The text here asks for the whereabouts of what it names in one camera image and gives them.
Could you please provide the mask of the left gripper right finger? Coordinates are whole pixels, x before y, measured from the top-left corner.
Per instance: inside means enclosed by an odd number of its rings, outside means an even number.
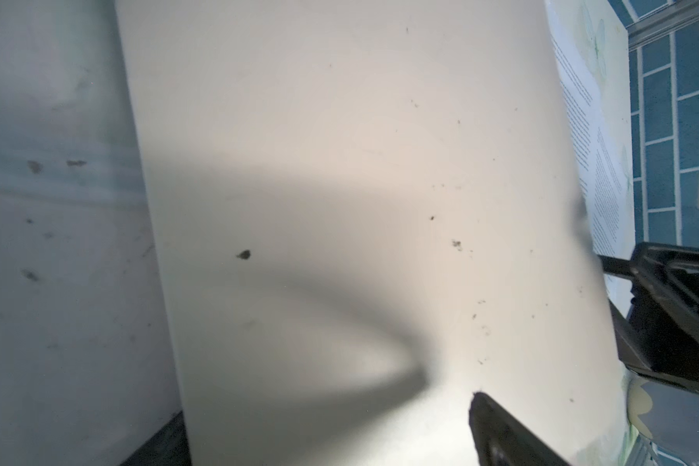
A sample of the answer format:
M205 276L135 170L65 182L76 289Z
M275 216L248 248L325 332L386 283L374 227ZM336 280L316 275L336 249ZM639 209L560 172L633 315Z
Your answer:
M480 465L568 465L485 392L474 394L468 421Z

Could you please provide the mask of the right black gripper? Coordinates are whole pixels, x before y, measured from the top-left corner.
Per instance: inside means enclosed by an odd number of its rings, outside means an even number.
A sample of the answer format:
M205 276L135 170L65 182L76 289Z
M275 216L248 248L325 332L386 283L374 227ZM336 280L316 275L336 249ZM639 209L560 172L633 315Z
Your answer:
M629 259L599 259L606 275L631 283L628 316L610 305L619 361L699 394L699 249L641 243Z

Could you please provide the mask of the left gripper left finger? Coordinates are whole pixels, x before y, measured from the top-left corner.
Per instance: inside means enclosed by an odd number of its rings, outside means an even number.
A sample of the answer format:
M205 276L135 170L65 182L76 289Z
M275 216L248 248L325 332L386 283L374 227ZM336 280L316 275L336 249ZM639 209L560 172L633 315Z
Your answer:
M120 466L190 466L184 413L179 412Z

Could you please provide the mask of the beige cardboard folder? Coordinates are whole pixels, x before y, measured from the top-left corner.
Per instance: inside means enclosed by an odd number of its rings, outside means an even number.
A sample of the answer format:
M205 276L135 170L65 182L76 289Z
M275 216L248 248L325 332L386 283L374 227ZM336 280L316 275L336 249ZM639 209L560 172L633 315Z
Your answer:
M579 465L624 372L555 45L605 1L0 1L0 465Z

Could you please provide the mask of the printed text paper sheet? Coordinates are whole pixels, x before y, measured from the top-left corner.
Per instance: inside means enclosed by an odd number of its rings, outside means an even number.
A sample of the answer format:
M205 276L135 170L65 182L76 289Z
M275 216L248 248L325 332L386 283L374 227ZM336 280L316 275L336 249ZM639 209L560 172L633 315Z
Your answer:
M607 1L548 1L553 41L593 249L635 247L628 34Z

